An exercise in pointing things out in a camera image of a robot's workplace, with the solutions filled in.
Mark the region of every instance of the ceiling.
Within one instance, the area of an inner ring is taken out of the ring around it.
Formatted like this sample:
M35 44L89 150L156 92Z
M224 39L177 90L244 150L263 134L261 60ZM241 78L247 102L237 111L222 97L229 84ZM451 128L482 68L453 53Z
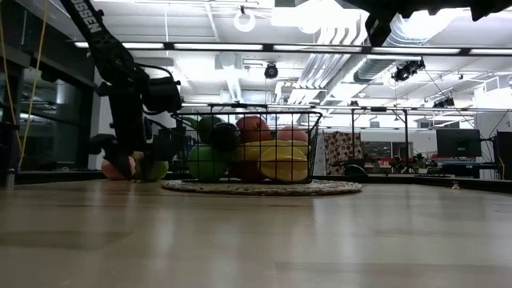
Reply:
M18 1L33 13L42 15L44 1ZM72 21L63 12L59 0L51 1L53 5L50 5L49 8L49 23L73 40L83 40ZM329 22L329 19L345 19L343 23L339 24L340 27L345 29L345 32L349 32L345 35L343 41L350 38L348 44L361 44L357 41L364 40L366 35L364 31L360 34L354 32L360 26L354 20L356 18L352 18L352 16L356 15L355 17L365 19L366 12L326 6L330 8L315 13L314 8L316 6L313 6L313 4L322 1L327 2L329 0L309 0L302 4L304 7L311 5L311 7L306 7L306 12L303 14L288 14L290 19L297 18L290 20L290 22L307 25L302 28L297 27L297 24L274 26L273 22L278 22L276 19L275 21L272 20L273 11L278 10L274 9L274 0L260 1L257 6L253 4L254 2L248 2L246 11L255 15L255 27L250 32L241 32L234 25L234 16L239 11L237 2L232 6L221 6L215 1L187 3L187 0L173 1L173 4L166 5L135 4L133 1L123 0L92 0L92 3L96 9L102 9L105 12L104 23L106 27L122 42L318 43L323 37L320 31L314 34L307 34L303 31L314 30L315 25L324 21L324 19L326 19L325 22ZM292 13L291 10L280 9L279 11ZM419 26L417 28L417 30L422 29L425 29L425 27ZM512 11L510 10L500 14L492 14L479 22L472 22L469 11L464 10L453 16L447 26L429 38L424 45L508 47L512 46L511 30ZM172 72L183 82L181 92L186 101L200 99L201 96L205 95L220 97L221 90L229 90L226 76L220 70L215 69L215 55L218 53L184 51L132 51L132 53L136 58L172 58L174 60ZM239 54L244 63L237 75L242 94L243 91L249 90L274 93L276 85L280 82L300 80L304 69L313 62L314 57L312 54L268 54L260 52ZM333 59L326 58L323 63L325 69L321 70L320 74L325 73L329 61L333 61ZM275 80L265 79L263 72L267 62L277 63L279 78ZM333 82L340 79L339 76L338 78L334 76L348 70L347 63L349 63L348 60L344 62L343 66L340 66L339 70L335 71L336 73L330 78L329 85L333 85ZM400 62L396 62L388 67L388 70L381 72L373 80L372 85L357 85L356 89L348 89L346 93L342 90L341 93L332 94L329 100L342 99L344 102L337 102L337 104L346 105L347 98L354 97L368 103L367 105L378 106L396 104L399 99L400 102L409 100L407 105L421 105L425 98L438 95L439 89L441 89L446 90L447 94L453 94L456 97L456 103L464 106L466 102L470 102L473 89L483 84L485 80L493 78L493 73L501 72L505 74L510 72L512 74L512 58L425 57L425 63L426 70L429 71L430 77L436 81L437 86L432 83L427 73L422 72L397 89L392 89L389 85L390 75L394 71L394 67L400 64ZM322 102L327 99L325 98L325 92L322 96L321 89L318 89L317 93L316 96L306 98L308 100L320 98Z

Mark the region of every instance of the round mat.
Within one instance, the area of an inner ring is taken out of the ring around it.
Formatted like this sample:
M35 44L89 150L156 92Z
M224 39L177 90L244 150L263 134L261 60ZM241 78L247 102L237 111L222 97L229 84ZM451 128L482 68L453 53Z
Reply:
M207 194L258 196L315 196L361 192L361 184L340 181L314 180L311 184L237 184L197 183L173 180L164 182L163 189Z

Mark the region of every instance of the security camera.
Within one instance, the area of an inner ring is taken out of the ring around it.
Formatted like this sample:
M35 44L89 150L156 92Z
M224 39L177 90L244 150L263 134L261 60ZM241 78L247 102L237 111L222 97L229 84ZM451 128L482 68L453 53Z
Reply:
M266 64L265 78L275 79L279 74L279 70L274 63Z

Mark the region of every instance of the wooden floor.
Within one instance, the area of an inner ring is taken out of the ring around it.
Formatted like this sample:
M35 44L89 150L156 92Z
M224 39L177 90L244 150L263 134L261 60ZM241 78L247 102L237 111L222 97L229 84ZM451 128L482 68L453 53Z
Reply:
M106 181L0 195L0 287L511 287L512 198L364 186L328 198Z

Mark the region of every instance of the wire basket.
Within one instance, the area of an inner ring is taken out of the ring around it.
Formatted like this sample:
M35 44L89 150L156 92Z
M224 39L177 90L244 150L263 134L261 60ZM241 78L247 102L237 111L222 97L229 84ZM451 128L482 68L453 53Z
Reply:
M254 111L214 112L215 107L174 116L194 139L179 155L182 181L311 183L321 113L247 105Z

